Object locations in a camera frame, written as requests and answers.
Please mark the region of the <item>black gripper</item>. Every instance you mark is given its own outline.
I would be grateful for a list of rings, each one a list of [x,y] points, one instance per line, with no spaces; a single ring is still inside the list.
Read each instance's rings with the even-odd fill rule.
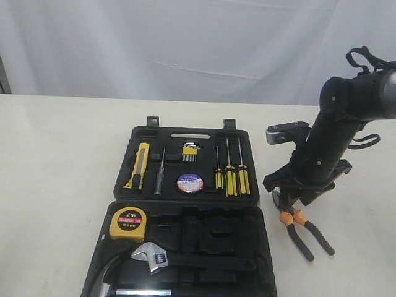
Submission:
[[[315,120],[306,140],[296,146],[289,162],[263,180],[268,191],[279,187],[280,213],[293,215],[293,205],[300,197],[301,203],[308,206],[335,188],[334,170],[361,126],[359,121]]]

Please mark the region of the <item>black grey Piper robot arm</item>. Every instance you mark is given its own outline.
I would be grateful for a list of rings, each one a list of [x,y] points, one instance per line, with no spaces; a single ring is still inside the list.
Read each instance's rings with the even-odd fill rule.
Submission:
[[[395,71],[379,71],[352,79],[331,77],[322,87],[319,114],[310,126],[297,121],[267,128],[270,145],[294,142],[289,162],[265,176],[267,191],[279,190],[278,206],[290,209],[300,200],[309,205],[335,187],[352,165],[343,158],[355,135],[367,123],[395,119]]]

